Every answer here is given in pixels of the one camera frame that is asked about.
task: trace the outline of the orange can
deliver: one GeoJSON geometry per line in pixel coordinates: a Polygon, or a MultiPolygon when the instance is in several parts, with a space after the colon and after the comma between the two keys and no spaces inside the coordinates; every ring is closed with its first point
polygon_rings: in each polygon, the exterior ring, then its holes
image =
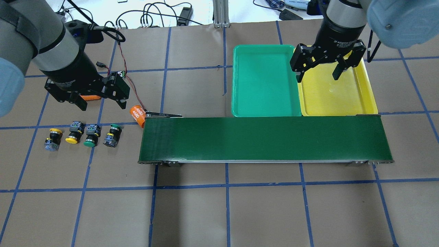
{"type": "Polygon", "coordinates": [[[145,117],[146,117],[146,113],[145,110],[142,109],[142,107],[140,105],[135,105],[133,107],[131,107],[131,116],[133,116],[134,120],[137,121],[137,123],[140,125],[140,127],[145,126],[145,117]]]}

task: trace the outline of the white surface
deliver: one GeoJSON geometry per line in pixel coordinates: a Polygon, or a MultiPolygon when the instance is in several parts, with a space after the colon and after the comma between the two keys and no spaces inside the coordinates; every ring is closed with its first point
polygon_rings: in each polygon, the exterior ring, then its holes
{"type": "MultiPolygon", "coordinates": [[[[46,0],[54,11],[59,10],[61,7],[62,0],[46,0]]],[[[163,0],[128,0],[126,3],[117,3],[117,0],[74,0],[74,3],[78,7],[82,7],[90,10],[93,13],[94,21],[99,25],[104,25],[106,21],[115,22],[117,17],[128,10],[143,10],[143,6],[147,3],[163,2],[163,0]]],[[[179,4],[185,2],[185,0],[166,0],[169,5],[179,4]]],[[[192,20],[202,23],[204,25],[213,23],[213,1],[212,0],[188,0],[193,5],[194,16],[192,20]]],[[[265,0],[256,0],[255,3],[263,6],[268,4],[265,0]]],[[[160,11],[166,15],[173,15],[171,9],[163,4],[157,5],[160,11]]],[[[180,14],[183,7],[187,7],[187,4],[174,7],[177,15],[180,14]]],[[[64,7],[68,8],[71,5],[66,1],[64,7]]],[[[157,12],[157,9],[151,7],[150,12],[157,12]]],[[[316,19],[321,18],[321,16],[309,16],[306,11],[293,11],[295,14],[299,15],[303,19],[316,19]]],[[[265,9],[256,6],[252,3],[252,0],[229,0],[229,20],[233,22],[270,22],[279,20],[279,11],[265,9]]],[[[78,11],[71,10],[70,14],[74,19],[88,22],[78,11]]],[[[140,26],[140,16],[141,12],[130,12],[121,17],[124,20],[128,28],[138,28],[140,26]]],[[[67,21],[71,21],[69,15],[67,16],[67,21]]],[[[154,18],[154,25],[162,26],[162,21],[159,15],[152,15],[154,18]]],[[[164,16],[163,21],[165,27],[175,26],[176,21],[174,17],[164,16]]]]}

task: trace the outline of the orange object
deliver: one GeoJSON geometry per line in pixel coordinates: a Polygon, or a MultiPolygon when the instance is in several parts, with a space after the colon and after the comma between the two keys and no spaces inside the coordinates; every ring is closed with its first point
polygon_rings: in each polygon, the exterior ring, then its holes
{"type": "Polygon", "coordinates": [[[81,98],[83,98],[85,101],[101,99],[101,97],[97,95],[81,95],[81,98]]]}
{"type": "Polygon", "coordinates": [[[142,127],[143,129],[143,127],[145,126],[145,117],[146,117],[145,110],[143,110],[140,105],[135,105],[131,108],[130,112],[134,120],[136,120],[137,123],[140,125],[140,127],[142,127]]]}

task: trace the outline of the black strap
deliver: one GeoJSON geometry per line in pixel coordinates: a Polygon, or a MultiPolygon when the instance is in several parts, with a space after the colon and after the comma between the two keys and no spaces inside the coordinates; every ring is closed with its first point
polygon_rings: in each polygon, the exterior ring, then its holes
{"type": "Polygon", "coordinates": [[[0,0],[0,19],[13,25],[16,32],[29,40],[33,46],[32,58],[36,57],[40,48],[40,33],[32,22],[3,0],[0,0]]]}

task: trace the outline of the yellow tray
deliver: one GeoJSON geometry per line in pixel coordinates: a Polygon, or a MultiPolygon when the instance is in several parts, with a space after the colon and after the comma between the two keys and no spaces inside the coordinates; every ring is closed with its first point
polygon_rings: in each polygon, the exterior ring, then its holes
{"type": "Polygon", "coordinates": [[[298,83],[300,108],[304,116],[352,116],[378,114],[363,60],[356,68],[332,78],[337,63],[320,64],[305,72],[298,83]]]}

